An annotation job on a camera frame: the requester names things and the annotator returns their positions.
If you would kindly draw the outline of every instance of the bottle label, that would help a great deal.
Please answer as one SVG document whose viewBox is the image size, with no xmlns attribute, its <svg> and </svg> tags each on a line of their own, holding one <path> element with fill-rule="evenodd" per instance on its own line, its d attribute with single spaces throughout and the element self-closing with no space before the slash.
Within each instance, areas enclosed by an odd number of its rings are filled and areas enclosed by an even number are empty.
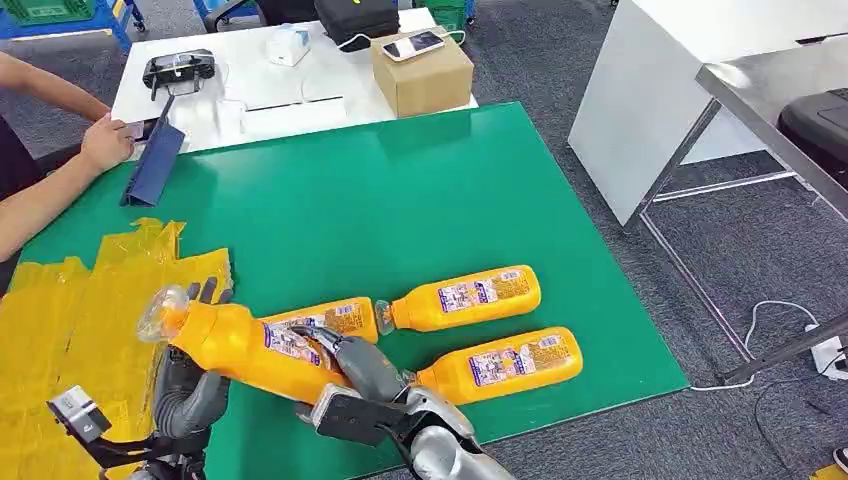
<svg viewBox="0 0 848 480">
<path fill-rule="evenodd" d="M 521 270 L 507 270 L 491 278 L 458 283 L 439 289 L 439 302 L 445 313 L 484 303 L 494 303 L 530 291 L 530 282 Z"/>
<path fill-rule="evenodd" d="M 520 375 L 530 375 L 558 367 L 571 354 L 560 335 L 548 335 L 538 342 L 474 355 L 468 359 L 471 375 L 478 387 L 492 385 Z"/>
<path fill-rule="evenodd" d="M 327 327 L 335 332 L 346 334 L 363 328 L 365 326 L 365 320 L 359 304 L 348 303 L 346 305 L 328 308 L 324 313 L 309 316 L 295 315 L 283 318 L 270 325 L 282 325 L 287 328 L 295 325 Z"/>
<path fill-rule="evenodd" d="M 267 324 L 265 328 L 265 347 L 275 352 L 321 366 L 321 355 L 306 341 L 305 338 L 289 330 L 287 325 L 280 323 Z"/>
</svg>

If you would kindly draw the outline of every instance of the cardboard box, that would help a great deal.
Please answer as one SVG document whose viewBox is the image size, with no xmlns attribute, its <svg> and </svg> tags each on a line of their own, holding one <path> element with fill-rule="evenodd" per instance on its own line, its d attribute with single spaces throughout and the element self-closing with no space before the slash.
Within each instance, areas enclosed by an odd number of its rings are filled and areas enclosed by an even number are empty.
<svg viewBox="0 0 848 480">
<path fill-rule="evenodd" d="M 442 27 L 427 30 L 445 34 Z M 445 37 L 444 47 L 402 62 L 395 62 L 382 52 L 383 45 L 415 33 L 419 32 L 390 35 L 371 42 L 374 80 L 395 115 L 408 117 L 468 104 L 474 64 L 452 38 Z"/>
</svg>

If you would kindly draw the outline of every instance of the green crate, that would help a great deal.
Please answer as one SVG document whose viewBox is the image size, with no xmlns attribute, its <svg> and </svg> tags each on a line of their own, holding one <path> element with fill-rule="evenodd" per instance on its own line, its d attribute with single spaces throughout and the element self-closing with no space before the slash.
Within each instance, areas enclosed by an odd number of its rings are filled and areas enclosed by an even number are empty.
<svg viewBox="0 0 848 480">
<path fill-rule="evenodd" d="M 94 16 L 93 0 L 0 0 L 18 25 L 88 20 Z"/>
<path fill-rule="evenodd" d="M 441 25 L 448 32 L 455 30 L 465 30 L 465 6 L 462 8 L 432 8 L 430 13 L 433 14 L 433 20 L 436 25 Z M 451 35 L 454 40 L 459 41 L 462 35 Z"/>
<path fill-rule="evenodd" d="M 461 8 L 465 10 L 465 0 L 416 0 L 417 7 L 434 8 Z"/>
</svg>

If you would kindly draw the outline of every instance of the plastic bottle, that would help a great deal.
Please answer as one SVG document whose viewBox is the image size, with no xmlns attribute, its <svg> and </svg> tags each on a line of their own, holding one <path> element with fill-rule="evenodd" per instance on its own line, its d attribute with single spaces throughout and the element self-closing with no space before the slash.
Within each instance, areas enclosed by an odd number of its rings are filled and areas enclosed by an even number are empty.
<svg viewBox="0 0 848 480">
<path fill-rule="evenodd" d="M 559 383 L 582 369 L 574 335 L 551 327 L 448 353 L 416 379 L 454 405 L 464 405 Z"/>
<path fill-rule="evenodd" d="M 517 265 L 421 285 L 391 306 L 377 301 L 375 310 L 385 335 L 395 328 L 429 332 L 520 315 L 541 300 L 533 269 Z"/>
<path fill-rule="evenodd" d="M 191 301 L 177 285 L 156 294 L 138 337 L 166 340 L 204 370 L 292 400 L 315 404 L 326 384 L 349 385 L 317 343 L 257 320 L 242 305 Z"/>
<path fill-rule="evenodd" d="M 349 298 L 259 319 L 272 325 L 313 325 L 377 343 L 377 324 L 368 297 Z"/>
</svg>

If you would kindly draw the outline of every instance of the gray carpet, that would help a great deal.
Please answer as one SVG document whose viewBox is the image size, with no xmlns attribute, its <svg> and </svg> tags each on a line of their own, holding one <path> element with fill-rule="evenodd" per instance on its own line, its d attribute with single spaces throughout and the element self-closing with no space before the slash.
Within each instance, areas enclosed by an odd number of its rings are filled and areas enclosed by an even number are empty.
<svg viewBox="0 0 848 480">
<path fill-rule="evenodd" d="M 147 38 L 202 33 L 189 0 L 139 0 Z M 607 0 L 478 0 L 467 51 L 481 104 L 519 100 L 603 234 L 686 374 L 715 383 L 737 356 L 644 228 L 624 233 L 566 138 L 613 10 Z M 4 50 L 114 98 L 124 57 L 111 39 L 41 40 Z M 34 101 L 0 94 L 0 114 L 34 154 L 78 141 L 84 124 Z M 687 167 L 674 184 L 774 169 L 767 155 Z M 759 300 L 801 303 L 821 320 L 848 308 L 848 225 L 794 180 L 669 202 L 652 215 L 740 333 Z M 754 353 L 803 330 L 803 314 L 767 307 Z M 621 368 L 639 368 L 622 359 Z M 814 373 L 809 355 L 763 373 L 749 388 L 686 391 L 496 442 L 488 450 L 520 479 L 805 478 L 848 445 L 845 386 L 818 378 L 780 385 L 761 403 L 768 448 L 752 416 L 772 380 Z M 411 478 L 390 472 L 376 478 Z"/>
</svg>

